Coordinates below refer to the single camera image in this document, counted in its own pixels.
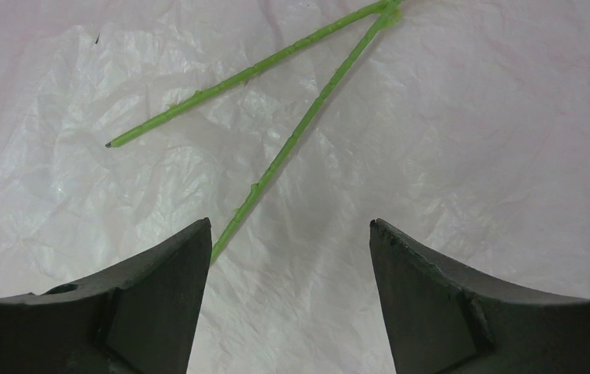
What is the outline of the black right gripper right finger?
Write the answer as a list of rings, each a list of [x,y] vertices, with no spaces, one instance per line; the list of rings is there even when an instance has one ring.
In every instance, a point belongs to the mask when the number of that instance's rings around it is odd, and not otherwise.
[[[369,249],[399,373],[590,373],[590,299],[498,279],[388,222]]]

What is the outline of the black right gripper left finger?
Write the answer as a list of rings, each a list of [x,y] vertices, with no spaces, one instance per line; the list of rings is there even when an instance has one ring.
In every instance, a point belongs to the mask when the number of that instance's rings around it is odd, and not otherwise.
[[[42,295],[0,298],[0,373],[184,373],[212,249],[206,218]]]

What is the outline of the purple wrapping paper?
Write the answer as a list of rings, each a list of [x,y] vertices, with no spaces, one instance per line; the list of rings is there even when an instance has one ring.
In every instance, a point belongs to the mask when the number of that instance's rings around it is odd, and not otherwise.
[[[140,124],[114,67],[221,1],[0,1],[0,297],[142,252],[121,243],[106,143]],[[191,373],[392,373],[369,253],[381,218],[482,272],[590,298],[590,1],[405,1],[357,61],[341,110],[341,213],[227,247]]]

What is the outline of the pink and yellow flower bouquet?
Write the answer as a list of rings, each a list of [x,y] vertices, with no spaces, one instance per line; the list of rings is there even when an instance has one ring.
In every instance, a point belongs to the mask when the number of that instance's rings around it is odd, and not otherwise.
[[[197,16],[192,26],[171,28],[164,37],[129,36],[114,67],[132,85],[134,121],[250,66],[256,72],[115,150],[121,243],[140,249],[201,216],[220,238],[244,213],[228,247],[263,252],[278,235],[341,213],[344,193],[331,185],[332,178],[348,177],[340,134],[348,129],[357,136],[371,115],[365,99],[341,110],[333,96],[345,83],[356,85],[359,64],[341,67],[377,14],[348,21],[269,67],[262,61],[355,6],[221,1],[219,13]]]

